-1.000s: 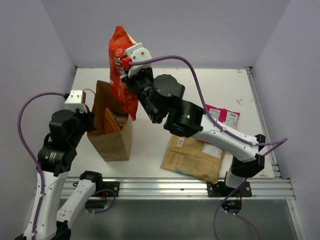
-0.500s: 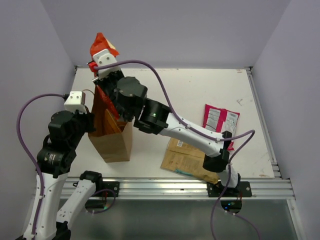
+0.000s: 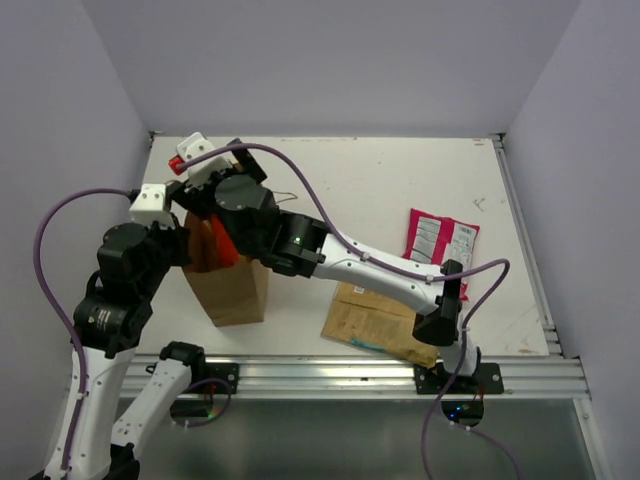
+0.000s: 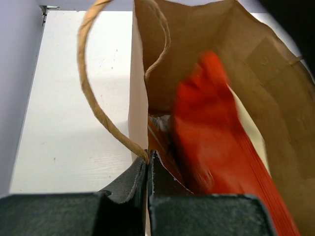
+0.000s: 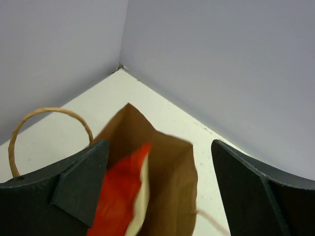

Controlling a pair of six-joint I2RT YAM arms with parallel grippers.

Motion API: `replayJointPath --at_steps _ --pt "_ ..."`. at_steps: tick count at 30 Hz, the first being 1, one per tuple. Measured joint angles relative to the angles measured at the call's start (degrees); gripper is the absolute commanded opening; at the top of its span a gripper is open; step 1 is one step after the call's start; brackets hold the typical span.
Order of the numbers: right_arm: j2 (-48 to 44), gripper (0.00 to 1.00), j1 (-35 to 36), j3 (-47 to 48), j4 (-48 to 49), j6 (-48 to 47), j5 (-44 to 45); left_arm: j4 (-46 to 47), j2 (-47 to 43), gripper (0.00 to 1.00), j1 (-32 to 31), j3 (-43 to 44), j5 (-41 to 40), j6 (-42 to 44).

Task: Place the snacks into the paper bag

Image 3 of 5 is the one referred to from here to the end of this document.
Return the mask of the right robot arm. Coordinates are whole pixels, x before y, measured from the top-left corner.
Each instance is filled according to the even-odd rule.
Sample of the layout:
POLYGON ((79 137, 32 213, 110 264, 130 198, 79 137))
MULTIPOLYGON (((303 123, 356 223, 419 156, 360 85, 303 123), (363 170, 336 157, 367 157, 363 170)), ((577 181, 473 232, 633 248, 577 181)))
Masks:
POLYGON ((246 145, 235 139, 228 146, 231 159, 212 156, 213 144, 199 133, 178 144, 168 163, 186 176, 171 188, 176 203, 203 219, 217 217, 239 254, 275 273, 346 282, 409 307, 412 336, 438 348, 449 387, 464 393, 480 382, 480 350, 460 318, 462 263, 400 258, 345 236, 327 218, 285 211, 246 145))

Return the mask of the red snack bag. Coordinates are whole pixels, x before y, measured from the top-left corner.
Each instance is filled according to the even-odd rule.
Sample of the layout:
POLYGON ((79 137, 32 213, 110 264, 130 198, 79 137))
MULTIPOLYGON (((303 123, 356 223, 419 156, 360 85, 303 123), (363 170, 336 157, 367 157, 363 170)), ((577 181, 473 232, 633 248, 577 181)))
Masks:
POLYGON ((239 261, 240 255, 217 215, 211 218, 211 229, 216 245, 217 265, 220 268, 234 266, 239 261))

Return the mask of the brown paper bag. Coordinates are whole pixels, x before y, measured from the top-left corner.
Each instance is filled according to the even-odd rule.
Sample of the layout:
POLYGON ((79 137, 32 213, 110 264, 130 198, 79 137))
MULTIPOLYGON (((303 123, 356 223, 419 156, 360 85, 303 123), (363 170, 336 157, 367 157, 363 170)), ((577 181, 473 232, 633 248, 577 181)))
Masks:
POLYGON ((215 327, 261 323, 266 310, 269 270, 241 254, 234 266, 220 268, 212 216, 205 220, 192 213, 185 216, 192 258, 192 263, 183 268, 186 281, 215 327))

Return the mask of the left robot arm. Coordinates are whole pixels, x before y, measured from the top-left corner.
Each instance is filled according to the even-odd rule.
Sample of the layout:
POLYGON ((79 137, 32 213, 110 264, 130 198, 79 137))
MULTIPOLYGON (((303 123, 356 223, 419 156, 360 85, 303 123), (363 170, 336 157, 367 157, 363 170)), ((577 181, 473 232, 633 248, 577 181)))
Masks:
POLYGON ((152 299, 167 272, 189 263, 187 229, 125 223, 107 231, 99 268, 73 314, 71 392, 41 479, 135 479, 152 435, 182 392, 208 379, 201 347, 172 341, 151 379, 119 414, 120 391, 134 360, 152 299))

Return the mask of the pink snack bag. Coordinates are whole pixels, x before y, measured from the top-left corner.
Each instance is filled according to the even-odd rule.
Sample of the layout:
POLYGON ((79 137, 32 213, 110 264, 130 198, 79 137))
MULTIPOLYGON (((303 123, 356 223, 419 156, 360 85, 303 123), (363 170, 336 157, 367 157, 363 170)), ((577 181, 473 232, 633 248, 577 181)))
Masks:
POLYGON ((479 233, 478 225, 412 208, 403 257, 434 265, 454 260, 469 270, 479 233))

